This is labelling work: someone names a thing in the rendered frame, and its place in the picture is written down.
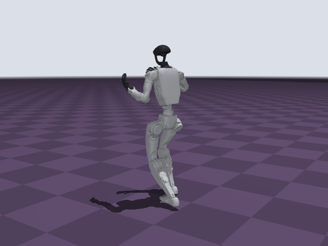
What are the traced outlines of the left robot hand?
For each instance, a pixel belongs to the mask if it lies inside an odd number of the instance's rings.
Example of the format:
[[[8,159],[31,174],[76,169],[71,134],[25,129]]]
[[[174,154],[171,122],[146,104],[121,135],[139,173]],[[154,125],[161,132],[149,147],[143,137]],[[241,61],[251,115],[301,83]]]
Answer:
[[[126,90],[128,90],[128,88],[133,90],[134,87],[131,84],[128,83],[126,76],[127,75],[125,73],[122,75],[122,84],[126,88]]]

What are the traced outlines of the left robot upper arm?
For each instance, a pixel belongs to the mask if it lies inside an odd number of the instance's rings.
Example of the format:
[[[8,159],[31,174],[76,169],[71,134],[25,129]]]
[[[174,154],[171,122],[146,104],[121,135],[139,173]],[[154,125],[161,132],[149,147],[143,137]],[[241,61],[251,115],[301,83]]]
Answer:
[[[140,102],[147,103],[149,102],[150,98],[150,92],[152,90],[153,81],[157,79],[157,72],[158,70],[150,71],[145,74],[145,82],[143,85],[143,94],[144,97],[142,100],[139,100]]]

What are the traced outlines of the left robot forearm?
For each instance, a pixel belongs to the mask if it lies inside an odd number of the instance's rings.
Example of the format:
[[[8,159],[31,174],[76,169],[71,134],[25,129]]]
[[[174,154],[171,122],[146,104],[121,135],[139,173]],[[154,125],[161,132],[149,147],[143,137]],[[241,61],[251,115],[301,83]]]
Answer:
[[[128,93],[131,94],[132,97],[135,98],[136,101],[142,100],[144,97],[144,94],[141,92],[138,92],[135,87],[133,90],[128,88]]]

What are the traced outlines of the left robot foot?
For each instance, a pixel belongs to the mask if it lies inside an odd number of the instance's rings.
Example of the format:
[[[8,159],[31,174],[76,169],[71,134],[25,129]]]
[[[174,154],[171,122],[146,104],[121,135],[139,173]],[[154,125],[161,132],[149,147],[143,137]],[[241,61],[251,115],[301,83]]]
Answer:
[[[173,206],[179,206],[179,199],[177,197],[174,197],[174,195],[173,195],[173,199],[168,196],[160,196],[159,199]]]

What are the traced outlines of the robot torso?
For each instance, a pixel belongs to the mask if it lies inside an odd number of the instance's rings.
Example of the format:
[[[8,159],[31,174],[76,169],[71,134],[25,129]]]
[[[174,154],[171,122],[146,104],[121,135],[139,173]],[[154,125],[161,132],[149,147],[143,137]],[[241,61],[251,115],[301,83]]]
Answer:
[[[163,130],[170,130],[177,124],[177,115],[174,114],[171,105],[179,103],[179,73],[176,68],[157,67],[155,69],[158,70],[157,79],[153,81],[153,86],[158,104],[163,108],[163,113],[159,114],[158,119],[163,121]]]

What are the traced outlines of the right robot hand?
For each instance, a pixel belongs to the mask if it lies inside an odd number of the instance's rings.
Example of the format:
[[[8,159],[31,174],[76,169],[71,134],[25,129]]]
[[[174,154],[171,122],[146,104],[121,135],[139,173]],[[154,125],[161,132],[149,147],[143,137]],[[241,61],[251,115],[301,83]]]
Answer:
[[[154,67],[154,69],[156,69],[156,67]],[[153,69],[152,67],[149,67],[149,68],[147,69],[146,73],[149,72],[149,71],[153,71],[154,69]]]

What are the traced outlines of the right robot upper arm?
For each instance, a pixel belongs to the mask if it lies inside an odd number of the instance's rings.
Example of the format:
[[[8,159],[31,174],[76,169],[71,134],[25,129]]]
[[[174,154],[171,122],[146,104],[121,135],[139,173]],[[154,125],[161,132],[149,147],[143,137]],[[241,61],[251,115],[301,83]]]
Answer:
[[[179,73],[180,90],[181,92],[185,92],[189,88],[189,85],[184,77],[184,73],[179,70],[178,73]]]

